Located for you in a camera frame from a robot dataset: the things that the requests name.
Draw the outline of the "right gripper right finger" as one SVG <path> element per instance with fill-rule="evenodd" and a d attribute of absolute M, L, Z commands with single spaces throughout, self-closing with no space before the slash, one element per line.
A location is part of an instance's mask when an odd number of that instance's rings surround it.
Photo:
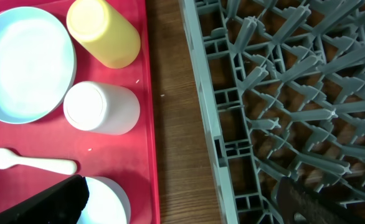
<path fill-rule="evenodd" d="M 365 219 L 327 200 L 289 177 L 282 177 L 277 205 L 285 223 L 362 224 Z"/>

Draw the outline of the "white plastic spoon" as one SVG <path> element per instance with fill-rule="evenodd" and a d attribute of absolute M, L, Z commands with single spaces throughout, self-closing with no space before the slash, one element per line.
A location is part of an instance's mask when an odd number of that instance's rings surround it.
<path fill-rule="evenodd" d="M 8 169 L 16 165 L 29 166 L 63 175 L 73 175 L 77 164 L 67 159 L 48 159 L 18 156 L 10 149 L 0 148 L 0 169 Z"/>

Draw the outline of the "white plastic cup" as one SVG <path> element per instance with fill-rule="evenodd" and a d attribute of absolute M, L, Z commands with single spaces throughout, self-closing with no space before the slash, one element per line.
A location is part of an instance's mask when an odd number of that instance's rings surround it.
<path fill-rule="evenodd" d="M 125 134 L 140 117 L 140 103 L 131 90 L 91 81 L 74 85 L 64 98 L 63 109 L 74 128 L 102 134 Z"/>

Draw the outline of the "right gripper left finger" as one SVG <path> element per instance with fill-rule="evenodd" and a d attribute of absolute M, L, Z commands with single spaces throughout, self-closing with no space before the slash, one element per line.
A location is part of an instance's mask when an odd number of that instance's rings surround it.
<path fill-rule="evenodd" d="M 0 224 L 76 224 L 89 199 L 86 178 L 73 175 L 0 213 Z"/>

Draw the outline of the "light blue bowl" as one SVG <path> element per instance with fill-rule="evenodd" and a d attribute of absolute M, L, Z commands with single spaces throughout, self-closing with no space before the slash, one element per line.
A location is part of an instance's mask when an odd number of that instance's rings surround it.
<path fill-rule="evenodd" d="M 106 177 L 86 177 L 89 198 L 77 224 L 129 224 L 131 206 L 125 191 Z"/>

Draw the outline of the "grey dishwasher rack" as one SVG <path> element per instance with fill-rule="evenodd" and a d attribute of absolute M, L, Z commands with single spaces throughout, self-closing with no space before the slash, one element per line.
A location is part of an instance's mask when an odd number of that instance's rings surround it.
<path fill-rule="evenodd" d="M 179 3 L 223 223 L 289 177 L 365 219 L 365 0 Z"/>

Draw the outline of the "yellow plastic cup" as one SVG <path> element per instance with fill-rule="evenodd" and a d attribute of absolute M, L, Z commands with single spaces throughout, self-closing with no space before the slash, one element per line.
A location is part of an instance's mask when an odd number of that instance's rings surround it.
<path fill-rule="evenodd" d="M 66 24 L 71 36 L 108 68 L 127 67 L 140 52 L 139 32 L 107 1 L 74 1 Z"/>

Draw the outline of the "large light blue plate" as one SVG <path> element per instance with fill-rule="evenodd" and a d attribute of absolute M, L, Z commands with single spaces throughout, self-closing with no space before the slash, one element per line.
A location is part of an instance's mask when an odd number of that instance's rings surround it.
<path fill-rule="evenodd" d="M 51 13 L 28 6 L 0 13 L 0 121 L 26 124 L 51 113 L 76 69 L 72 40 Z"/>

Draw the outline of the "red serving tray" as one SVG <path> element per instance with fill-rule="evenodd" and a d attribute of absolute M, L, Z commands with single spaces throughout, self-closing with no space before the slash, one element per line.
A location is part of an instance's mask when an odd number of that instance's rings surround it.
<path fill-rule="evenodd" d="M 65 18 L 73 2 L 0 1 L 0 13 L 20 6 L 38 7 L 53 14 L 66 27 Z M 111 69 L 72 38 L 77 54 L 74 84 L 92 81 L 133 91 L 140 103 L 136 126 L 119 136 L 81 131 L 70 125 L 60 105 L 33 123 L 0 121 L 0 147 L 12 149 L 22 156 L 74 160 L 78 164 L 78 174 L 107 177 L 123 188 L 130 201 L 130 223 L 160 223 L 146 3 L 142 0 L 107 2 L 140 33 L 140 53 L 129 66 Z M 0 213 L 68 177 L 27 166 L 0 170 Z"/>

